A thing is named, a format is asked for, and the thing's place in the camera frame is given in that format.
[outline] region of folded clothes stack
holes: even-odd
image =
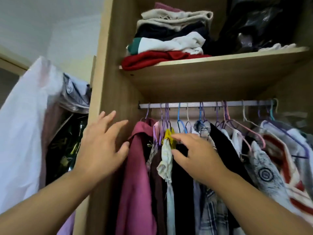
[[[141,14],[133,42],[127,46],[122,68],[134,71],[160,62],[210,57],[203,45],[210,41],[211,11],[185,12],[155,3]]]

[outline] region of ceiling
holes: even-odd
[[[104,0],[1,0],[0,12],[29,21],[54,24],[100,14]]]

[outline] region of hand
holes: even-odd
[[[116,111],[107,116],[101,112],[95,122],[87,125],[81,140],[73,171],[85,173],[95,183],[112,174],[128,154],[129,142],[123,143],[118,152],[115,151],[116,137],[128,120],[117,122],[107,130],[115,115]]]
[[[212,145],[196,134],[178,133],[172,137],[182,142],[189,150],[185,157],[178,150],[172,150],[175,161],[196,181],[213,187],[230,172]]]

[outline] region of forearm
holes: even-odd
[[[301,217],[268,198],[239,175],[229,171],[212,188],[233,213],[247,235],[313,234]]]
[[[56,234],[95,183],[75,170],[0,215],[1,234]]]

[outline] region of brown garment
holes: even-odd
[[[162,148],[158,148],[158,152],[153,157],[150,169],[150,188],[152,196],[152,213],[157,222],[157,234],[166,235],[166,182],[159,176],[157,167],[162,161]]]

